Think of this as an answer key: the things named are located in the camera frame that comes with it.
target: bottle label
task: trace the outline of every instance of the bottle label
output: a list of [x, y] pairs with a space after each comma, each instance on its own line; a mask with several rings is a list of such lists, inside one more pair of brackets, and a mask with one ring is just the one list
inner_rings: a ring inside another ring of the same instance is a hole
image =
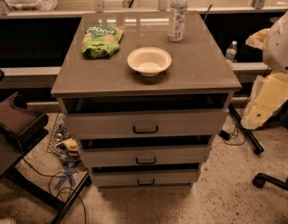
[[187, 16], [187, 5], [178, 8], [171, 7], [169, 14], [169, 37], [182, 39], [185, 31], [185, 20]]

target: chip bag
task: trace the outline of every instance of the chip bag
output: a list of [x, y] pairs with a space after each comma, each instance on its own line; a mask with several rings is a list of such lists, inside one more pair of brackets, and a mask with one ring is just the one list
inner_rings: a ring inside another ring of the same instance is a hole
[[110, 57], [119, 49], [124, 31], [111, 26], [91, 26], [82, 41], [81, 50], [90, 58]]

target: chair leg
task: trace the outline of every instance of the chair leg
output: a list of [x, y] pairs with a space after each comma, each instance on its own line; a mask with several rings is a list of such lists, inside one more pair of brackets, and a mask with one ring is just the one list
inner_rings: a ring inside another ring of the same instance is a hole
[[288, 177], [285, 182], [282, 182], [279, 179], [276, 179], [275, 177], [258, 173], [253, 180], [253, 184], [259, 189], [262, 189], [265, 186], [266, 182], [288, 191]]

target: wheel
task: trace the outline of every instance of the wheel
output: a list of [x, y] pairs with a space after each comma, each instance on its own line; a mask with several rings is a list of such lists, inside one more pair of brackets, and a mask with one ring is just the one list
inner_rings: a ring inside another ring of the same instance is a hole
[[255, 177], [253, 180], [253, 184], [258, 188], [262, 189], [265, 185], [266, 181], [262, 178]]

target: clear bottle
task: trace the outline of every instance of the clear bottle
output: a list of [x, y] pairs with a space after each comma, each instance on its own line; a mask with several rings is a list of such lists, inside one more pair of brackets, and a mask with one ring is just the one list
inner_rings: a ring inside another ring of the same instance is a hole
[[185, 34], [188, 0], [171, 0], [168, 36], [171, 41], [181, 41]]
[[237, 54], [237, 41], [232, 41], [230, 46], [226, 49], [226, 61], [232, 64]]

